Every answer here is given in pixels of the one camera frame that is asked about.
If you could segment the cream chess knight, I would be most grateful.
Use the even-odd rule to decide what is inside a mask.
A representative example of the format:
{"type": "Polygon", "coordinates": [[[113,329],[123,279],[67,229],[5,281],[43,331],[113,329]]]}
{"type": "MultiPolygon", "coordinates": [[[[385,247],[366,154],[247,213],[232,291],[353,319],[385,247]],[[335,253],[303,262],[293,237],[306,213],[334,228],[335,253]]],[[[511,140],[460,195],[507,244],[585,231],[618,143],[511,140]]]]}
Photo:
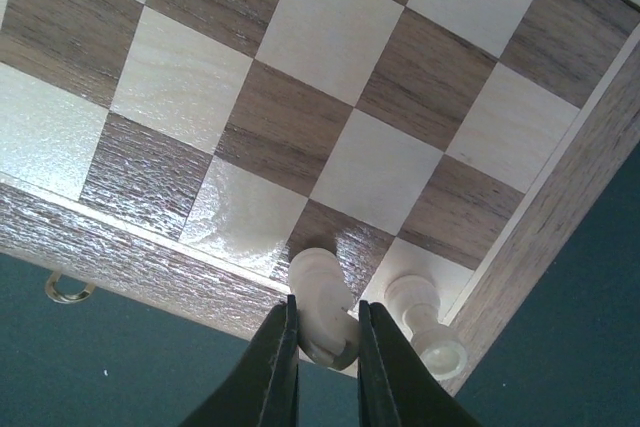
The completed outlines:
{"type": "Polygon", "coordinates": [[[358,357],[360,328],[349,314],[354,297],[337,257],[322,248],[298,253],[288,269],[296,297],[299,345],[316,364],[343,371],[358,357]]]}

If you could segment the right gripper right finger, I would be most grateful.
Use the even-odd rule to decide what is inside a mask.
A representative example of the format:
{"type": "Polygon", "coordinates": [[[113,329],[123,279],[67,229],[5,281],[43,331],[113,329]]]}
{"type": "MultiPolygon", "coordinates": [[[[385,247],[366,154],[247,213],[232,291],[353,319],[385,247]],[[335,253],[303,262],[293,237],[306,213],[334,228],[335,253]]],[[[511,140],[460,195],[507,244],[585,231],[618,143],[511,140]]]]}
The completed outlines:
{"type": "Polygon", "coordinates": [[[358,357],[361,426],[477,426],[429,373],[378,302],[359,302],[358,357]]]}

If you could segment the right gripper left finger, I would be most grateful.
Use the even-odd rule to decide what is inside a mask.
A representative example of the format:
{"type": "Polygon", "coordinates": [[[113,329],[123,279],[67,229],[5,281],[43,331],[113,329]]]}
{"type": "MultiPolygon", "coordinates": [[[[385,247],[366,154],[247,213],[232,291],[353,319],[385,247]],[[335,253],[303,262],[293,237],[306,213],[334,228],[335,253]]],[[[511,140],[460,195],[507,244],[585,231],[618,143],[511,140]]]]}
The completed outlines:
{"type": "Polygon", "coordinates": [[[299,319],[288,295],[274,306],[224,382],[183,426],[296,426],[299,319]]]}

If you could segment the wooden chessboard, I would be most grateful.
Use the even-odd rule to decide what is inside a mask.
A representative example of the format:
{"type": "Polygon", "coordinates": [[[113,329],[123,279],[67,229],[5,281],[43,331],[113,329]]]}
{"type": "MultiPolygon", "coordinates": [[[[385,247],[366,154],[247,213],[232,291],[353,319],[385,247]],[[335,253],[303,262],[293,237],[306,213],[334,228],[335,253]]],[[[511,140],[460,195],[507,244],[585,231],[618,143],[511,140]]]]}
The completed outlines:
{"type": "Polygon", "coordinates": [[[1,249],[250,338],[321,247],[457,391],[639,141],[639,0],[1,0],[1,249]]]}

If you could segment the cream chess rook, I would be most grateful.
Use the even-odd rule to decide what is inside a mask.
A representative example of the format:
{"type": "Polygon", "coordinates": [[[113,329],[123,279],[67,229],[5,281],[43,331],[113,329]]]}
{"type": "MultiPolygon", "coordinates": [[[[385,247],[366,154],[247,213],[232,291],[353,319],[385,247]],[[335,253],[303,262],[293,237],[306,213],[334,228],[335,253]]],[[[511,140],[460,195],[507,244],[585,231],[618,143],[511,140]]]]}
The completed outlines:
{"type": "Polygon", "coordinates": [[[433,283],[411,274],[389,284],[384,295],[394,321],[409,330],[410,345],[438,381],[456,377],[468,361],[455,330],[438,320],[440,297],[433,283]]]}

